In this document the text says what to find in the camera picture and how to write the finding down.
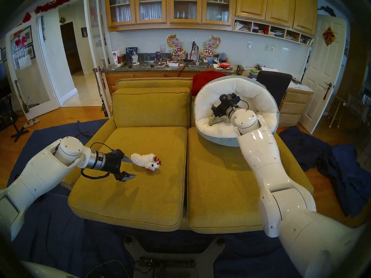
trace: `sink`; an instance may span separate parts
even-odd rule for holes
[[[196,65],[196,63],[194,62],[191,62],[187,65],[187,67],[204,67],[204,68],[211,68],[211,66],[209,65],[209,63],[200,63],[199,65]]]

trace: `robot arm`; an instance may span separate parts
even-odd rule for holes
[[[0,191],[0,231],[13,240],[23,225],[29,206],[41,195],[52,190],[75,167],[106,171],[116,180],[127,181],[135,175],[120,172],[121,161],[131,162],[117,149],[110,153],[91,150],[74,137],[53,142],[27,163],[20,176],[6,189]]]
[[[264,232],[279,237],[303,277],[327,277],[349,255],[365,225],[353,229],[317,213],[310,192],[286,174],[263,117],[236,105],[235,94],[221,95],[220,101],[212,110],[215,116],[229,117],[255,174]]]

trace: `glass cabinet door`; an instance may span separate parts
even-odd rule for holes
[[[135,24],[134,0],[105,0],[108,27]]]
[[[231,25],[231,6],[236,0],[202,0],[202,23]]]
[[[171,23],[201,23],[202,0],[170,0]]]
[[[166,23],[166,0],[135,0],[137,24]]]

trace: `red garland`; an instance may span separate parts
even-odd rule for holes
[[[35,9],[35,13],[38,14],[38,13],[49,11],[51,9],[55,9],[56,7],[59,7],[69,1],[71,0],[53,0],[51,2],[46,3],[43,6],[37,6]]]

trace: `white door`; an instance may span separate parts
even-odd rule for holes
[[[331,27],[335,34],[335,41],[329,46],[322,38],[323,32]],[[304,74],[303,84],[313,90],[304,114],[299,122],[312,134],[319,122],[327,103],[331,97],[333,87],[329,89],[326,97],[327,84],[335,84],[338,77],[341,60],[344,54],[346,22],[337,17],[317,15],[316,33],[309,58],[307,71]]]
[[[97,83],[99,90],[106,106],[108,117],[111,117],[111,105],[112,100],[109,95],[108,86],[104,85],[101,69],[104,66],[108,66],[108,60],[106,56],[106,49],[103,37],[103,22],[101,12],[101,0],[84,0],[84,11],[86,29],[88,31],[88,39],[90,45],[90,51],[94,63],[94,71],[97,77]]]
[[[27,120],[57,109],[41,57],[36,17],[7,33],[6,54],[11,81]]]

